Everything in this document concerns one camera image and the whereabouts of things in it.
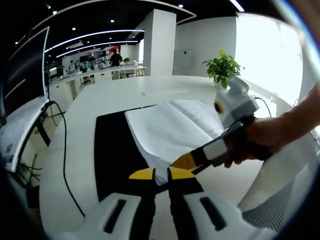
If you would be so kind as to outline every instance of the open book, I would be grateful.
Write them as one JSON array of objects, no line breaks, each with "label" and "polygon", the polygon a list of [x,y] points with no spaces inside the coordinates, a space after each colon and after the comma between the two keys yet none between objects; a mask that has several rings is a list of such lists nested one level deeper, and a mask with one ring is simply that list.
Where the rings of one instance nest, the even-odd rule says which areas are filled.
[{"label": "open book", "polygon": [[172,100],[125,113],[134,141],[156,182],[168,181],[167,167],[219,137],[224,131],[213,105],[201,100]]}]

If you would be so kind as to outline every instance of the black ceiling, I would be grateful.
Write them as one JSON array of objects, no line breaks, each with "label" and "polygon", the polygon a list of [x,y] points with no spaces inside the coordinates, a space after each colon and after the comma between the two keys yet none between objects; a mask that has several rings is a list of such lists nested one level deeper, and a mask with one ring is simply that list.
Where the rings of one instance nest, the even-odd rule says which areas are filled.
[{"label": "black ceiling", "polygon": [[[171,5],[184,5],[184,9],[197,15],[187,22],[216,18],[235,16],[237,9],[229,0],[160,0]],[[153,9],[160,9],[177,14],[177,22],[191,17],[189,13],[183,12],[169,6],[163,6],[157,3],[151,3],[141,0],[104,0],[84,4],[71,8],[65,12],[53,16],[53,11],[61,11],[75,4],[91,2],[83,0],[32,0],[32,1],[6,1],[7,12],[14,16],[12,19],[2,20],[2,33],[5,36],[5,47],[2,48],[1,63],[25,42],[29,36],[37,33],[44,27],[50,26],[47,48],[59,44],[63,41],[82,36],[109,30],[135,29],[137,25]],[[258,13],[275,18],[281,18],[280,14],[274,8],[269,0],[238,0],[246,12]],[[33,29],[41,21],[51,17],[37,28]],[[127,41],[140,40],[144,36],[139,34],[135,39],[130,32],[99,34],[82,38],[86,45],[94,45],[109,41]],[[76,43],[66,43],[57,47],[48,54],[51,55],[51,61],[55,56],[65,53],[66,47]]]}]

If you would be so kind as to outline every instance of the window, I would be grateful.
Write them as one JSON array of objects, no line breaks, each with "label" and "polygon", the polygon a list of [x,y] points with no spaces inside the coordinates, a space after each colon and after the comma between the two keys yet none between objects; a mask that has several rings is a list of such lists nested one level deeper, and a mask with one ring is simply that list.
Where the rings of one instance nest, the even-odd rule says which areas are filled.
[{"label": "window", "polygon": [[144,62],[144,48],[145,48],[145,40],[142,39],[139,43],[139,63]]},{"label": "window", "polygon": [[303,57],[298,32],[279,20],[239,13],[235,60],[244,79],[279,95],[290,104],[299,98]]}]

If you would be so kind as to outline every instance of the potted plant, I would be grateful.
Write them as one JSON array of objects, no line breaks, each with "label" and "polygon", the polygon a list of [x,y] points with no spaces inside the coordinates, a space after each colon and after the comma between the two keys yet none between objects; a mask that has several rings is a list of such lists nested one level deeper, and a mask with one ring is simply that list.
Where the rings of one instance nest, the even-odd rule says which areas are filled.
[{"label": "potted plant", "polygon": [[130,57],[126,57],[123,61],[124,61],[125,63],[126,63],[126,62],[130,62],[130,61],[131,61],[131,58],[130,58]]},{"label": "potted plant", "polygon": [[213,78],[213,83],[221,82],[221,86],[227,89],[228,80],[233,76],[240,75],[241,66],[234,60],[233,56],[227,55],[222,49],[219,53],[221,58],[204,61],[202,64],[206,64],[208,67],[207,73],[210,78]]}]

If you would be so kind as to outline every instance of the desk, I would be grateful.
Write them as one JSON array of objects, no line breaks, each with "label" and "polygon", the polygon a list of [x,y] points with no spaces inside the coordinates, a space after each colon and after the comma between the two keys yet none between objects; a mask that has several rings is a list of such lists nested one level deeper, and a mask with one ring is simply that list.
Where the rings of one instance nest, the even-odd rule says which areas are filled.
[{"label": "desk", "polygon": [[0,153],[2,157],[12,156],[11,162],[5,165],[7,171],[16,172],[19,156],[46,102],[45,97],[37,97],[16,109],[6,118],[7,124],[0,129]]},{"label": "desk", "polygon": [[84,78],[84,77],[88,77],[91,75],[96,75],[96,74],[104,74],[107,72],[115,72],[115,71],[126,71],[126,70],[134,70],[136,71],[142,71],[142,74],[144,75],[143,70],[145,70],[146,68],[143,66],[136,66],[136,65],[124,65],[124,66],[114,66],[114,67],[108,67],[105,69],[101,69],[101,70],[95,70],[95,71],[88,71],[88,72],[84,72],[81,74],[72,74],[69,77],[65,77],[63,79],[58,79],[53,81],[51,84],[55,85],[55,84],[60,84],[60,83],[67,83],[67,82],[71,82],[80,78]]},{"label": "desk", "polygon": [[[61,111],[66,112],[72,104],[73,100],[80,93],[81,86],[83,84],[83,78],[94,75],[95,83],[100,83],[104,81],[111,81],[112,72],[134,70],[136,75],[139,74],[144,76],[144,69],[146,68],[137,65],[114,66],[101,70],[88,71],[81,74],[73,74],[63,79],[54,80],[49,85],[50,100],[58,103]],[[52,115],[57,115],[59,113],[60,111],[56,105],[51,106],[51,108],[47,111],[49,117],[51,117]]]},{"label": "desk", "polygon": [[[66,179],[83,212],[88,213],[99,203],[94,169],[98,116],[174,99],[201,99],[213,103],[215,93],[211,79],[197,76],[145,76],[87,86],[64,115],[67,126]],[[259,117],[268,117],[264,103],[259,104],[263,111]],[[47,233],[72,231],[83,223],[64,182],[64,135],[64,123],[61,122],[51,139],[41,173],[40,212]],[[237,205],[261,166],[261,161],[246,161],[241,165],[234,164],[230,169],[208,167],[197,175],[197,179],[205,190],[216,191]],[[155,201],[156,214],[150,239],[175,239],[168,191],[158,194]]]}]

